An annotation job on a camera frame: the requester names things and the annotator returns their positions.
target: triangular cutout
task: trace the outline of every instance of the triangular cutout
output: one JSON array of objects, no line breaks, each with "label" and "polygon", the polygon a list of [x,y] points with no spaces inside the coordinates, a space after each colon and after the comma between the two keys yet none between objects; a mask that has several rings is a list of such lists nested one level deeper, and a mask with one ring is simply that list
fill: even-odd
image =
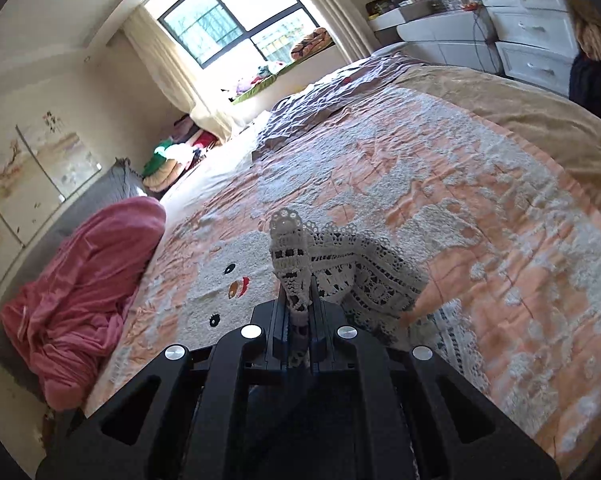
[{"label": "triangular cutout", "polygon": [[160,386],[160,377],[150,376],[141,387],[103,422],[101,431],[123,444],[133,446],[138,440],[154,396]]},{"label": "triangular cutout", "polygon": [[437,383],[463,444],[470,444],[495,431],[493,422],[461,393],[456,384],[446,377],[440,377]]}]

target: round metal cap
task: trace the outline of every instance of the round metal cap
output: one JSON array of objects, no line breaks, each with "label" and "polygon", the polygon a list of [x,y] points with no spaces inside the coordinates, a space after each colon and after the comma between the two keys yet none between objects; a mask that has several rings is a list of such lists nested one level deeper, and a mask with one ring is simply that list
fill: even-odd
[{"label": "round metal cap", "polygon": [[261,333],[263,333],[263,329],[258,325],[247,325],[240,331],[240,334],[246,339],[256,339]]},{"label": "round metal cap", "polygon": [[426,346],[417,346],[411,353],[418,361],[429,361],[433,357],[433,352]]},{"label": "round metal cap", "polygon": [[353,339],[358,335],[358,331],[352,326],[341,326],[336,333],[343,339]]},{"label": "round metal cap", "polygon": [[184,356],[184,348],[180,345],[172,345],[165,350],[165,357],[170,361],[178,361],[182,356]]}]

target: white cloth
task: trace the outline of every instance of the white cloth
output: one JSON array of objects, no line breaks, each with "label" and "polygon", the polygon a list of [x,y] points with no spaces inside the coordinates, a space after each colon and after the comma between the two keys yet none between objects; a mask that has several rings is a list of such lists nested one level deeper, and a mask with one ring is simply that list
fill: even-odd
[{"label": "white cloth", "polygon": [[218,137],[231,137],[234,120],[229,101],[208,85],[202,69],[174,38],[140,5],[122,25],[140,60],[172,105]]},{"label": "white cloth", "polygon": [[372,233],[357,233],[353,225],[330,223],[319,230],[283,208],[272,217],[270,236],[274,274],[295,326],[309,320],[312,274],[322,298],[341,304],[359,326],[387,336],[427,284],[427,275],[402,250]]},{"label": "white cloth", "polygon": [[351,0],[310,1],[325,19],[325,27],[348,64],[379,49],[369,24]]}]

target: black window frame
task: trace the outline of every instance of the black window frame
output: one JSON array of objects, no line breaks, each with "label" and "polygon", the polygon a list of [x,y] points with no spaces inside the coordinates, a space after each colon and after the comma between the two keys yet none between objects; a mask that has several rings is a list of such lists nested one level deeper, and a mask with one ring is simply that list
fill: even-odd
[{"label": "black window frame", "polygon": [[307,10],[307,7],[304,6],[301,3],[300,0],[296,0],[295,4],[293,4],[292,6],[288,7],[287,9],[281,10],[278,14],[270,17],[268,20],[264,21],[260,25],[256,25],[254,28],[252,28],[250,30],[245,30],[245,27],[243,27],[243,24],[240,23],[240,21],[238,21],[237,17],[235,17],[234,14],[228,9],[228,7],[225,5],[225,2],[223,2],[222,0],[216,0],[218,2],[218,4],[220,5],[220,7],[222,7],[222,9],[225,10],[226,13],[228,13],[229,17],[232,20],[234,20],[234,23],[236,23],[238,25],[238,27],[240,28],[240,30],[241,30],[242,33],[241,33],[241,35],[239,37],[237,37],[235,40],[231,41],[231,43],[228,43],[221,50],[219,50],[216,54],[214,54],[212,57],[210,57],[208,60],[206,60],[204,63],[200,63],[196,59],[196,56],[194,56],[194,54],[192,54],[192,52],[189,50],[189,48],[187,48],[186,44],[184,44],[183,41],[180,40],[180,38],[178,37],[178,35],[172,30],[172,28],[168,25],[168,23],[165,22],[165,18],[169,15],[169,13],[172,12],[174,9],[176,9],[184,1],[185,0],[178,0],[175,4],[173,4],[171,7],[169,7],[169,9],[167,9],[162,14],[162,16],[158,19],[158,22],[163,27],[165,27],[165,30],[167,32],[169,32],[169,34],[171,35],[171,37],[174,38],[187,51],[187,53],[190,56],[192,56],[192,59],[196,63],[198,63],[198,65],[200,65],[201,68],[207,68],[215,60],[217,60],[220,57],[224,56],[226,53],[228,53],[230,50],[232,50],[235,46],[237,46],[238,44],[242,43],[245,40],[251,41],[252,44],[253,44],[253,46],[258,51],[258,53],[260,53],[260,55],[263,56],[263,61],[267,62],[268,60],[265,57],[265,55],[263,54],[263,51],[260,50],[260,48],[258,48],[257,44],[254,43],[254,40],[252,40],[252,37],[255,36],[255,35],[257,35],[259,32],[262,32],[265,28],[273,25],[276,22],[279,22],[280,20],[286,18],[290,14],[293,14],[297,10],[304,10],[305,13],[309,16],[309,19],[316,26],[316,28],[318,27],[318,22],[315,20],[314,16],[312,16],[312,14]]}]

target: curtain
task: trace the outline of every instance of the curtain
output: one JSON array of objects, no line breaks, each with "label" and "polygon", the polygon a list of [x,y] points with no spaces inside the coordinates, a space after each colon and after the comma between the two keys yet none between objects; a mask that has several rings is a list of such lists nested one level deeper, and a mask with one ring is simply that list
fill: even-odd
[{"label": "curtain", "polygon": [[189,113],[202,129],[218,137],[221,144],[227,142],[235,125],[229,101],[219,89],[206,83],[202,69],[189,53],[143,5],[136,7],[122,30],[171,104]]},{"label": "curtain", "polygon": [[311,0],[325,19],[344,59],[353,63],[380,48],[369,24],[351,0]]}]

